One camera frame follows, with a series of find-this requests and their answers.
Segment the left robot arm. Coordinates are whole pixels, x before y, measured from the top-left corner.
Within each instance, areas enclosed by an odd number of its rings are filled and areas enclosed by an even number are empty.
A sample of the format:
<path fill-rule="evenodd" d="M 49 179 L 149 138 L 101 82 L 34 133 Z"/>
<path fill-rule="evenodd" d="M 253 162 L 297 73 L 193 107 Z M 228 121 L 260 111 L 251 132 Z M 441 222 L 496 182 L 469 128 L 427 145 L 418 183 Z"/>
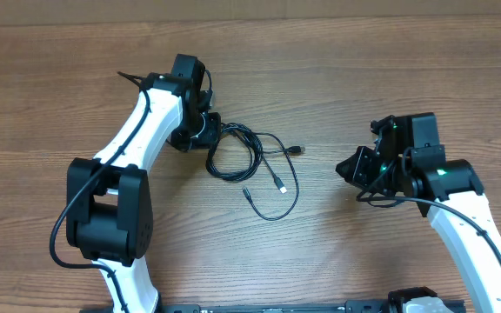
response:
<path fill-rule="evenodd" d="M 91 159 L 67 170 L 67 204 L 57 226 L 80 250 L 82 269 L 97 269 L 112 298 L 109 312 L 157 312 L 160 295 L 145 253 L 153 233 L 149 173 L 166 143 L 180 151 L 208 149 L 221 117 L 211 112 L 210 78 L 194 56 L 179 54 L 169 73 L 129 75 L 137 104 L 114 138 Z"/>

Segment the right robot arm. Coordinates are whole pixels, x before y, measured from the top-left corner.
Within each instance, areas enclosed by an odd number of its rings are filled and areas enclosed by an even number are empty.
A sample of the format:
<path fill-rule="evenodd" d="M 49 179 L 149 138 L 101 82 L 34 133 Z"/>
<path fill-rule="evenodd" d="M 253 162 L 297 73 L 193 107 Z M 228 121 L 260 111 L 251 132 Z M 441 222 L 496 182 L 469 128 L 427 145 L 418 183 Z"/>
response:
<path fill-rule="evenodd" d="M 501 312 L 501 236 L 471 164 L 447 160 L 435 114 L 371 121 L 375 146 L 360 146 L 336 172 L 357 201 L 392 208 L 415 203 L 450 252 L 478 312 Z"/>

